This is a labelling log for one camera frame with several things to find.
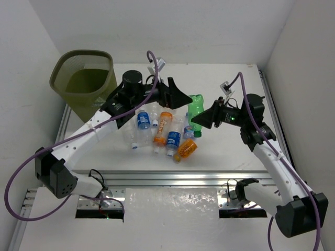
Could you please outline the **small bottle colourful label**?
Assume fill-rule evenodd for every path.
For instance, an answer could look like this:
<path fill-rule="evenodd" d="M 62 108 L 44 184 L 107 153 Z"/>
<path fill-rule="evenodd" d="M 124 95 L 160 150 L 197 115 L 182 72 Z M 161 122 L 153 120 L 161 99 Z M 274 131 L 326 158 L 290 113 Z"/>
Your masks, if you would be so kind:
<path fill-rule="evenodd" d="M 186 115 L 185 115 L 183 138 L 184 139 L 193 139 L 194 138 L 194 130 L 193 130 L 193 127 L 189 124 L 188 113 L 186 113 Z"/>

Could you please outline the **clear ribbed bottle blue cap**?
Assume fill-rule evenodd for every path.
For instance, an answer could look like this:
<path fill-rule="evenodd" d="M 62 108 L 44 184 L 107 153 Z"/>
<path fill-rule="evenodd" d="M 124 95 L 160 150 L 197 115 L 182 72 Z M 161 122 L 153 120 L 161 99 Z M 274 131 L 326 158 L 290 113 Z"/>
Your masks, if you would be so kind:
<path fill-rule="evenodd" d="M 126 144 L 130 149 L 135 150 L 139 147 L 138 137 L 135 125 L 132 122 L 126 123 L 122 130 L 122 134 Z"/>

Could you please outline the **green plastic bottle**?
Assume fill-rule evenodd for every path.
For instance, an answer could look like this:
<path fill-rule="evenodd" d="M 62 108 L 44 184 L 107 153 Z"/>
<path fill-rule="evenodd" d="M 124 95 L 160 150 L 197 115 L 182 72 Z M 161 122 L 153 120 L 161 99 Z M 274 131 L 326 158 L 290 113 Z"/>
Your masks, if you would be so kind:
<path fill-rule="evenodd" d="M 192 103 L 188 104 L 188 123 L 193 128 L 194 137 L 200 138 L 202 136 L 202 126 L 192 121 L 194 117 L 204 111 L 204 98 L 201 94 L 189 95 Z"/>

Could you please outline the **tall orange label bottle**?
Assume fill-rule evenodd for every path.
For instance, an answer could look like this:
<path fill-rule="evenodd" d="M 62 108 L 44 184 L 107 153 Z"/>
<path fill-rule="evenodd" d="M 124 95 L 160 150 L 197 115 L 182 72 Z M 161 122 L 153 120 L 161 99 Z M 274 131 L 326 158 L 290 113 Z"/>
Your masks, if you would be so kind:
<path fill-rule="evenodd" d="M 167 142 L 169 126 L 172 122 L 173 115 L 170 112 L 164 111 L 160 114 L 157 132 L 153 138 L 153 151 L 158 154 L 163 149 Z"/>

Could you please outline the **clear bottle white cap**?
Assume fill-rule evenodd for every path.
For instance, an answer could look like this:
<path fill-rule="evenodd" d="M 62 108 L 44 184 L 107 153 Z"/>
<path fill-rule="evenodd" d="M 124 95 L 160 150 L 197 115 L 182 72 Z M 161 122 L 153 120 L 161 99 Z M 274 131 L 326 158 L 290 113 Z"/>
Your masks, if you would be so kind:
<path fill-rule="evenodd" d="M 149 115 L 150 115 L 151 126 L 153 128 L 156 128 L 158 126 L 160 114 L 161 114 L 160 106 L 156 102 L 151 103 L 149 107 Z"/>

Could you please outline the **orange juice bottle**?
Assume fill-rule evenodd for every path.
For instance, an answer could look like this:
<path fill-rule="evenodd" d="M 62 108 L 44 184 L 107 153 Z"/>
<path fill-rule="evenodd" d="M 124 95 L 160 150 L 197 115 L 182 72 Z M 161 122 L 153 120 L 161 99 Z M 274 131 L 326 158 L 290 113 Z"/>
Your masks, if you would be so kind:
<path fill-rule="evenodd" d="M 188 158 L 196 149 L 196 143 L 192 139 L 187 139 L 179 146 L 173 155 L 173 159 L 176 162 L 180 162 L 182 159 Z"/>

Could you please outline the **blue label water bottle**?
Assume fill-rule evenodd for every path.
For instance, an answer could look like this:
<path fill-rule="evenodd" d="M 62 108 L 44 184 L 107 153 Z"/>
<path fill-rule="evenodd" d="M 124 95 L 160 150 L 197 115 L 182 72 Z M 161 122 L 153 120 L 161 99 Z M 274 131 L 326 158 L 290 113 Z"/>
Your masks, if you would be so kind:
<path fill-rule="evenodd" d="M 137 114 L 137 126 L 139 139 L 142 146 L 149 146 L 152 143 L 152 130 L 149 114 L 145 110 L 139 110 Z"/>

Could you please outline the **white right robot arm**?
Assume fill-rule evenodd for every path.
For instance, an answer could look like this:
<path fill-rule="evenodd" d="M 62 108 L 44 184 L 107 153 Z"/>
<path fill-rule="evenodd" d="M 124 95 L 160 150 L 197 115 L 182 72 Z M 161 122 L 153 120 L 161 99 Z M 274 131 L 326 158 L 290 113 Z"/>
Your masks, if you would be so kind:
<path fill-rule="evenodd" d="M 237 182 L 235 194 L 242 201 L 253 201 L 274 217 L 282 234 L 294 237 L 323 226 L 328 199 L 315 193 L 296 173 L 283 155 L 271 128 L 263 122 L 263 97 L 248 94 L 240 109 L 228 107 L 219 97 L 213 105 L 192 118 L 205 128 L 219 127 L 223 122 L 240 127 L 243 143 L 261 161 L 278 191 L 262 185 L 256 178 Z"/>

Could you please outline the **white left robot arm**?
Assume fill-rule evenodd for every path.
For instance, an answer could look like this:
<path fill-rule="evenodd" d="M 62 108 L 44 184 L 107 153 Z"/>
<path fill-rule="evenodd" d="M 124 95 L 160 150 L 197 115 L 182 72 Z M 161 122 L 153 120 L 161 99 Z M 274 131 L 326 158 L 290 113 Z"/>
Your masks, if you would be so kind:
<path fill-rule="evenodd" d="M 152 102 L 177 109 L 192 100 L 177 88 L 172 77 L 168 77 L 166 84 L 157 78 L 152 84 L 144 84 L 139 71 L 123 73 L 121 84 L 88 122 L 59 145 L 40 149 L 42 153 L 35 158 L 37 179 L 58 199 L 71 194 L 97 198 L 106 185 L 93 177 L 75 173 L 74 166 L 105 136 L 127 123 L 137 109 Z"/>

